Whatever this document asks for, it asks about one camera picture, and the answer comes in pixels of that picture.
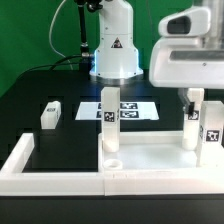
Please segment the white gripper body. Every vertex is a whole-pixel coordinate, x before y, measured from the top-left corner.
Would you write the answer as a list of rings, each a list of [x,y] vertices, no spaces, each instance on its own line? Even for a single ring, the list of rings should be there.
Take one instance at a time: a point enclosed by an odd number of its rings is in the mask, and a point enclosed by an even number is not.
[[[224,49],[203,48],[199,38],[161,38],[149,68],[155,87],[224,89]]]

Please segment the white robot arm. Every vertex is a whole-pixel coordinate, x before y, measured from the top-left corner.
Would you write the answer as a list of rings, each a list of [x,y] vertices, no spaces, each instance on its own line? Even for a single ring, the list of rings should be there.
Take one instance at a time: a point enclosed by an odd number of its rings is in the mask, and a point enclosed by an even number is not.
[[[133,44],[133,9],[125,0],[99,4],[100,44],[94,52],[93,80],[122,85],[143,74]],[[149,81],[177,88],[188,112],[189,88],[224,89],[224,0],[193,0],[190,8],[163,18],[152,49]]]

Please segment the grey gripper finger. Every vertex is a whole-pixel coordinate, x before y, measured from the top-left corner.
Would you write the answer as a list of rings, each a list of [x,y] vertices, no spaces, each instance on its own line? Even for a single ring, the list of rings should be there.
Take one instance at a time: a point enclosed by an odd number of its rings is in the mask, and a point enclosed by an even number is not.
[[[178,96],[183,104],[183,111],[185,114],[192,115],[194,112],[195,103],[190,100],[188,96],[187,88],[180,88],[178,90]]]

